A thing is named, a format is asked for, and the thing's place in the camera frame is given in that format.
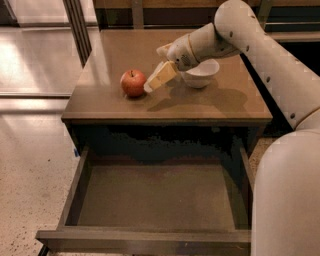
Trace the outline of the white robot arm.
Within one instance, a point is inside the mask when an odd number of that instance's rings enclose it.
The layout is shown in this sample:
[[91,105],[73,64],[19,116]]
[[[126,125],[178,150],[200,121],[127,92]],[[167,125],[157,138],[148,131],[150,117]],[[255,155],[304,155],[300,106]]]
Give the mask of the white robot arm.
[[261,27],[243,0],[226,0],[213,22],[158,48],[175,72],[243,54],[269,108],[290,125],[257,168],[251,256],[320,256],[320,77]]

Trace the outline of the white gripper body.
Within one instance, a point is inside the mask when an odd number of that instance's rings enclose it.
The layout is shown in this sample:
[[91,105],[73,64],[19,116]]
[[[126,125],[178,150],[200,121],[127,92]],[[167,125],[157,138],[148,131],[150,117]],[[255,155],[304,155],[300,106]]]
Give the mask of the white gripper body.
[[167,58],[176,64],[179,71],[188,71],[198,66],[199,60],[192,34],[176,39],[169,47]]

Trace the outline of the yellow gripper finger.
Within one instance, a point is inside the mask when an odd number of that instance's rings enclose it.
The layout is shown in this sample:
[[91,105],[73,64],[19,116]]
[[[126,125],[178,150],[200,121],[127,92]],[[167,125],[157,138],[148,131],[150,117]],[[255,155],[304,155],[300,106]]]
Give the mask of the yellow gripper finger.
[[177,80],[179,73],[173,61],[160,62],[144,84],[147,93],[155,91],[166,83]]
[[156,52],[161,58],[166,60],[171,60],[172,59],[171,46],[172,46],[171,43],[160,46],[156,49]]

